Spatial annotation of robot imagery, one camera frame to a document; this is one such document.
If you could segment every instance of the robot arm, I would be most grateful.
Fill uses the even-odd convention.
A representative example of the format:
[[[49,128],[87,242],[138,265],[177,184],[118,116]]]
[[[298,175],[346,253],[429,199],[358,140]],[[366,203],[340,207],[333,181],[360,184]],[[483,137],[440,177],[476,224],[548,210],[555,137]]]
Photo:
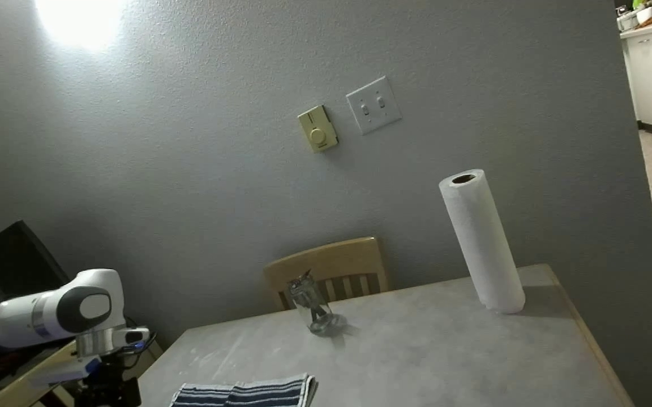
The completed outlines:
[[[114,270],[79,271],[68,286],[0,304],[0,347],[77,337],[79,357],[112,355],[149,339],[147,329],[126,326],[120,276]]]

